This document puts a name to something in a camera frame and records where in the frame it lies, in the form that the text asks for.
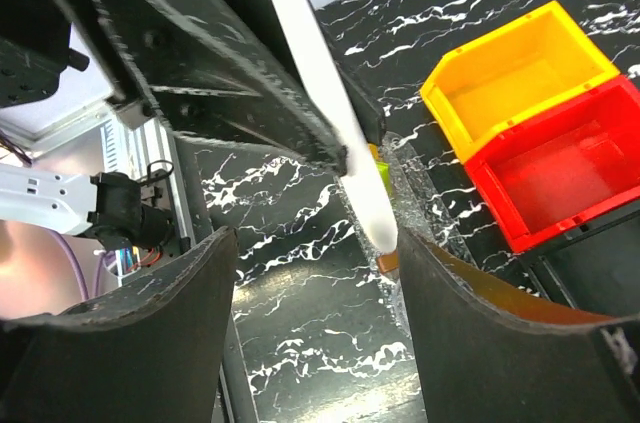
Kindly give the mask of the green toothpaste tube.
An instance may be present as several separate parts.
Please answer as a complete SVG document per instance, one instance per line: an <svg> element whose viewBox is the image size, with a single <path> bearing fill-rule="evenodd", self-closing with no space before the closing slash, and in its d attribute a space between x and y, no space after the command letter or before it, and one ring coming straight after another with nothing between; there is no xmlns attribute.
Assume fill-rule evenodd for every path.
<svg viewBox="0 0 640 423"><path fill-rule="evenodd" d="M379 160L376 160L375 163L378 170L378 174L385 187L386 193L388 196L391 196L393 192L393 188L391 183L389 165L386 162L379 161Z"/></svg>

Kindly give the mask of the yellow toothpaste tube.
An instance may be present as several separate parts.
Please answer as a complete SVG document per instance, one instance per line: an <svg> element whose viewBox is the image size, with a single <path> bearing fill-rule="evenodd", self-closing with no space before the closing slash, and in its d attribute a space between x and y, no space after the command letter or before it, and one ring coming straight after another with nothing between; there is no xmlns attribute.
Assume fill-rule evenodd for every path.
<svg viewBox="0 0 640 423"><path fill-rule="evenodd" d="M370 150L371 155L373 156L373 158L375 160L378 160L379 159L378 147L376 145L369 144L369 150Z"/></svg>

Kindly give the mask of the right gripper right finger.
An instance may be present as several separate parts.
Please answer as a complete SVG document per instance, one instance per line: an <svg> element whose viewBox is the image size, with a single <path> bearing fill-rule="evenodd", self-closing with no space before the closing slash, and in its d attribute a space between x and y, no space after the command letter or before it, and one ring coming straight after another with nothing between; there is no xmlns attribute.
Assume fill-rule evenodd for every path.
<svg viewBox="0 0 640 423"><path fill-rule="evenodd" d="M400 279L431 422L635 422L639 319L535 297L402 229Z"/></svg>

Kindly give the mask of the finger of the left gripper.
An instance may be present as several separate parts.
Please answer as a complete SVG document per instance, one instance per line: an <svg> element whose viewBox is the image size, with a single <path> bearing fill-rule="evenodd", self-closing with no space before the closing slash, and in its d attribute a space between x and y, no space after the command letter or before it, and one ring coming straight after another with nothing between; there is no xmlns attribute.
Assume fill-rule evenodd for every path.
<svg viewBox="0 0 640 423"><path fill-rule="evenodd" d="M327 119L224 0L53 0L113 86L130 127L158 119L199 143L275 151L337 174Z"/></svg>
<svg viewBox="0 0 640 423"><path fill-rule="evenodd" d="M234 0L241 18L301 83L314 108L341 141L355 136L380 143L386 133L381 108L333 54L309 0Z"/></svg>

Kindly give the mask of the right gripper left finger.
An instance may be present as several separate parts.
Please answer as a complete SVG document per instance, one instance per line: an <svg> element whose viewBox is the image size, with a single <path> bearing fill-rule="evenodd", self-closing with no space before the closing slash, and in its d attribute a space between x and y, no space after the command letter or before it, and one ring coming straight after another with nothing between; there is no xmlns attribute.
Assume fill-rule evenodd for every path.
<svg viewBox="0 0 640 423"><path fill-rule="evenodd" d="M209 421L237 256L223 227L63 314L3 321L2 420Z"/></svg>

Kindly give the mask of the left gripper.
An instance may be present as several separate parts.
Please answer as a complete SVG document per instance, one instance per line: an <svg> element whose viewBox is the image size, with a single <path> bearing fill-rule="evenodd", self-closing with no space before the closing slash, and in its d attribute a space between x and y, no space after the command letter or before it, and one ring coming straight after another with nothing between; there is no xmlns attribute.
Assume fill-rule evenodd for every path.
<svg viewBox="0 0 640 423"><path fill-rule="evenodd" d="M85 71L87 55L70 47L71 23L53 0L1 0L1 106L44 100L68 68Z"/></svg>

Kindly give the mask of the white toothbrush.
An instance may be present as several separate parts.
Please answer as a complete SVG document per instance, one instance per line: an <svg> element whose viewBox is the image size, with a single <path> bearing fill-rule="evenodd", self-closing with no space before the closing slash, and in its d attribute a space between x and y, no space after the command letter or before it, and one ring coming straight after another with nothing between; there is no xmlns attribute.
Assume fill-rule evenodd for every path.
<svg viewBox="0 0 640 423"><path fill-rule="evenodd" d="M376 163L308 0L271 0L302 84L346 147L341 183L372 246L396 250L398 228Z"/></svg>

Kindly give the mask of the clear acrylic toothbrush holder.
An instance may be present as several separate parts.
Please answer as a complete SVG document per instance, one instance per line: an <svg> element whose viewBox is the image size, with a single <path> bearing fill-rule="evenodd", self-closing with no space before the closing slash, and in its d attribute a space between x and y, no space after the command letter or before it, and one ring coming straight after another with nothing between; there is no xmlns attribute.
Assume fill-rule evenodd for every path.
<svg viewBox="0 0 640 423"><path fill-rule="evenodd" d="M382 275L396 273L398 270L399 261L396 251L389 254L381 254L376 257L375 261L377 269Z"/></svg>

